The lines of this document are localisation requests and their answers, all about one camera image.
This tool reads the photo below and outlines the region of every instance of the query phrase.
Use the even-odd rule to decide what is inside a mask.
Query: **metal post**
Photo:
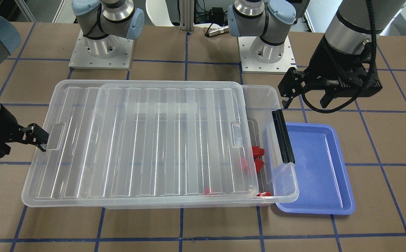
[[[33,16],[33,13],[30,11],[24,0],[14,0],[14,2],[28,21],[33,23],[36,22],[35,16]]]
[[[179,9],[181,12],[179,28],[181,30],[193,32],[194,1],[179,0]]]

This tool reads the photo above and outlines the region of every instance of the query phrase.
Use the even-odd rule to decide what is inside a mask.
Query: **light blue joint cap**
[[[137,8],[134,11],[133,17],[131,18],[131,24],[126,33],[126,38],[128,40],[137,40],[144,29],[144,11]]]
[[[75,16],[81,16],[91,12],[100,4],[99,0],[73,0],[72,10]]]
[[[11,54],[21,44],[21,36],[7,19],[0,16],[0,41]]]
[[[268,10],[275,18],[285,24],[292,25],[295,21],[295,7],[285,0],[270,0],[268,2]]]
[[[228,26],[231,36],[240,37],[240,32],[237,26],[237,21],[235,20],[234,8],[232,8],[232,5],[228,7]]]

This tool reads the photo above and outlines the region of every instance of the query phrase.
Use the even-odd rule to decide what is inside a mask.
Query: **tabletop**
[[[43,124],[54,87],[64,79],[221,80],[277,88],[283,77],[242,73],[236,38],[206,38],[198,27],[194,33],[145,27],[129,71],[72,70],[78,24],[13,24],[22,44],[0,65],[0,102],[22,125]],[[289,34],[299,69],[322,36]],[[357,206],[353,214],[288,214],[275,205],[30,208],[21,191],[35,147],[12,143],[10,155],[0,159],[0,251],[406,251],[406,37],[380,37],[378,45],[381,92],[333,114],[313,112],[301,99],[284,110],[287,121],[336,130]],[[311,91],[307,98],[315,103],[322,95]]]

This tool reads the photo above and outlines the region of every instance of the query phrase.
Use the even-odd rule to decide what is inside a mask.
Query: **white chair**
[[[172,27],[167,4],[165,0],[145,0],[145,11],[150,18],[152,24],[157,27]],[[209,27],[209,23],[196,24],[195,27]],[[218,24],[213,24],[211,28],[220,28]]]

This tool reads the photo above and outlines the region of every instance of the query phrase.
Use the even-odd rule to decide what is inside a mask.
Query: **transparent plastic lid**
[[[28,206],[222,204],[259,191],[238,83],[66,80],[44,129]]]

